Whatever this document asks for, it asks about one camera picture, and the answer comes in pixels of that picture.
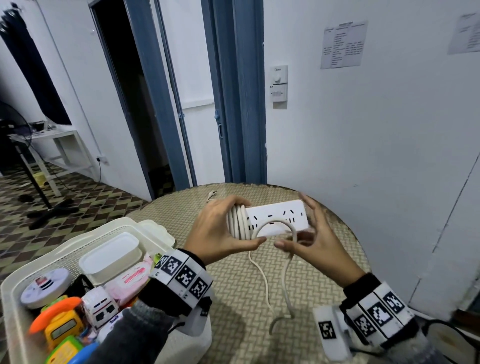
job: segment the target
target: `white power cord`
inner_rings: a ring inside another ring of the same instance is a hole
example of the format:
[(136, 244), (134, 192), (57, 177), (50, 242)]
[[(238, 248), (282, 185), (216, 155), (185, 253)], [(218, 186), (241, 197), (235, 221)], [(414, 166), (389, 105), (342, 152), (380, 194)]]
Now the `white power cord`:
[[(292, 231), (293, 242), (295, 242), (295, 243), (297, 242), (297, 230), (295, 229), (295, 227), (290, 222), (288, 222), (288, 221), (286, 221), (282, 218), (271, 218), (269, 220), (265, 220), (255, 230), (253, 230), (253, 232), (251, 233), (250, 228), (249, 228), (249, 224), (248, 224), (248, 219), (247, 219), (247, 212), (245, 210), (244, 205), (241, 205), (241, 206), (235, 205), (227, 213), (228, 230), (230, 231), (230, 234), (232, 234), (232, 236), (235, 239), (241, 239), (241, 240), (255, 239), (257, 237), (258, 233), (260, 232), (260, 230), (265, 225), (267, 225), (271, 222), (280, 222), (280, 223), (288, 226), (288, 228)], [(292, 258), (293, 258), (293, 254), (290, 254), (287, 258), (287, 261), (285, 262), (285, 264), (283, 266), (282, 275), (281, 275), (283, 297), (285, 298), (285, 302), (287, 304), (289, 314), (280, 314), (273, 319), (272, 323), (270, 324), (270, 328), (268, 330), (270, 335), (272, 334), (274, 325), (279, 320), (282, 320), (282, 319), (285, 319), (285, 318), (290, 318), (290, 319), (295, 318), (295, 312), (293, 310), (292, 304), (291, 304), (290, 299), (288, 297), (287, 286), (285, 284), (285, 276), (287, 275), (288, 266), (290, 265), (290, 262), (292, 261)], [(260, 268), (260, 266), (252, 259), (252, 252), (248, 252), (248, 259), (251, 261), (251, 263), (254, 266), (256, 266), (258, 268), (258, 270), (262, 274), (262, 276), (264, 278), (264, 282), (265, 282), (266, 303), (267, 303), (268, 308), (273, 313), (275, 313), (275, 310), (273, 309), (273, 307), (270, 304), (270, 298), (268, 297), (268, 280), (267, 280), (267, 277), (266, 277), (264, 271), (262, 270), (262, 268)]]

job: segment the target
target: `orange toy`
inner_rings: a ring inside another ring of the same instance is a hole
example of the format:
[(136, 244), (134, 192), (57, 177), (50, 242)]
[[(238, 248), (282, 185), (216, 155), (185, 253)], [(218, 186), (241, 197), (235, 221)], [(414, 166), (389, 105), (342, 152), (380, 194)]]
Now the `orange toy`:
[(30, 325), (29, 333), (35, 334), (47, 328), (52, 319), (62, 312), (73, 310), (82, 303), (80, 297), (69, 297), (58, 301), (56, 304), (50, 306), (43, 311)]

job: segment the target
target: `wall outlet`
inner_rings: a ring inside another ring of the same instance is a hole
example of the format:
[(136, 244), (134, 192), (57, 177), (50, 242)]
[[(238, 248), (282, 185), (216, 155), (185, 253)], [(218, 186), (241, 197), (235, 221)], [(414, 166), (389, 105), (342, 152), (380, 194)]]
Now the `wall outlet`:
[[(302, 200), (293, 200), (286, 202), (279, 202), (277, 204), (247, 207), (247, 220), (249, 223), (249, 230), (253, 231), (262, 221), (271, 218), (282, 218), (292, 223), (297, 231), (308, 228), (307, 213)], [(272, 236), (284, 234), (289, 231), (288, 227), (279, 222), (271, 222), (265, 225), (259, 232), (258, 236)]]
[(107, 159), (106, 156), (97, 156), (97, 157), (96, 157), (96, 160), (97, 160), (98, 162), (102, 162), (102, 163), (104, 163), (104, 164), (108, 164), (108, 159)]

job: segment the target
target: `dark doorway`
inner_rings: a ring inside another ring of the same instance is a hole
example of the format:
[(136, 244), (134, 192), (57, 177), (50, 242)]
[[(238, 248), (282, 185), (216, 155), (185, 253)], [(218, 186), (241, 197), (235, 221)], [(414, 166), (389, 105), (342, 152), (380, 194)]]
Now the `dark doorway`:
[(175, 190), (160, 128), (123, 0), (91, 6), (152, 198)]

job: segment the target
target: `right hand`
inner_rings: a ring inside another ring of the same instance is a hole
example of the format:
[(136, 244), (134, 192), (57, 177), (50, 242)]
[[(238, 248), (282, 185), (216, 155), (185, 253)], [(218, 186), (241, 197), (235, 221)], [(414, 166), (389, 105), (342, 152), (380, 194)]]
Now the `right hand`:
[(356, 282), (365, 272), (348, 255), (328, 225), (320, 204), (305, 194), (299, 193), (299, 197), (313, 210), (315, 221), (312, 224), (315, 232), (299, 231), (297, 243), (280, 240), (275, 242), (275, 247), (298, 255), (342, 288)]

